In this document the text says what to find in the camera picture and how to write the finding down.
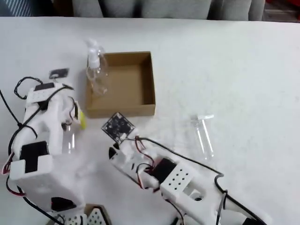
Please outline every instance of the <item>white table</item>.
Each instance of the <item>white table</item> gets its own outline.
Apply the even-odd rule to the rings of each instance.
[[[98,39],[108,52],[151,51],[156,115],[130,120],[142,133],[161,138],[170,134],[159,131],[167,124],[180,131],[175,122],[181,117],[213,113],[214,163],[226,174],[221,185],[232,194],[243,193],[269,212],[276,225],[298,223],[300,24],[0,18],[0,33],[0,88],[18,118],[23,117],[24,102],[13,88],[24,76],[47,80],[49,70],[69,67],[69,81],[84,100],[85,38]],[[167,90],[170,80],[173,86]],[[20,92],[32,85],[24,83]],[[16,125],[3,103],[0,114],[3,163]],[[89,163],[97,171],[80,181],[87,202],[105,205],[114,225],[168,224],[174,209],[159,195],[140,190],[107,161],[112,141],[100,130],[104,121],[88,121],[83,140],[93,138],[92,144],[73,162],[79,168]],[[44,224],[43,215],[9,195],[4,181],[1,223]]]

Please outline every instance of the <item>robotic arm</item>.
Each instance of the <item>robotic arm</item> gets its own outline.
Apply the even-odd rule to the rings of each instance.
[[[121,129],[117,129],[116,124],[115,127],[114,131],[120,132]],[[136,134],[137,132],[133,131],[130,136],[134,137]],[[259,208],[251,204],[241,204],[229,195],[224,200],[224,191],[218,189],[217,180],[223,176],[220,172],[212,169],[218,173],[217,177],[213,174],[203,176],[187,163],[186,157],[180,157],[178,153],[167,147],[148,138],[135,136],[134,139],[130,139],[126,136],[125,133],[120,132],[119,137],[124,142],[122,145],[115,144],[109,149],[111,163],[142,189],[152,188],[154,191],[160,189],[165,200],[167,199],[199,224],[215,225],[219,217],[216,212],[219,210],[220,203],[223,209],[246,216],[247,220],[244,224],[270,224],[269,216]],[[165,149],[153,146],[146,148],[146,141]]]
[[[83,208],[83,195],[72,176],[65,174],[60,155],[74,147],[74,134],[65,140],[71,126],[80,126],[83,114],[68,87],[59,82],[31,88],[25,116],[12,144],[14,161],[10,180],[44,211]]]

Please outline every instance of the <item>yellow object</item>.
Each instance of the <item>yellow object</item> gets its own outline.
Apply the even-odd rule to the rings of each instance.
[[[86,122],[85,122],[85,115],[82,111],[80,111],[79,113],[79,121],[80,121],[81,129],[84,130],[86,128]]]

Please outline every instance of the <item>circuit board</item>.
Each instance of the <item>circuit board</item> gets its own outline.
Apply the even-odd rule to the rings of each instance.
[[[118,144],[121,144],[134,128],[135,126],[119,112],[102,126],[102,130]]]

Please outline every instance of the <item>open cardboard box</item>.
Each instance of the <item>open cardboard box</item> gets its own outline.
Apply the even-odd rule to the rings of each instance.
[[[86,110],[90,118],[152,116],[155,113],[155,91],[150,52],[107,53],[108,92],[93,94],[89,80],[86,86]]]

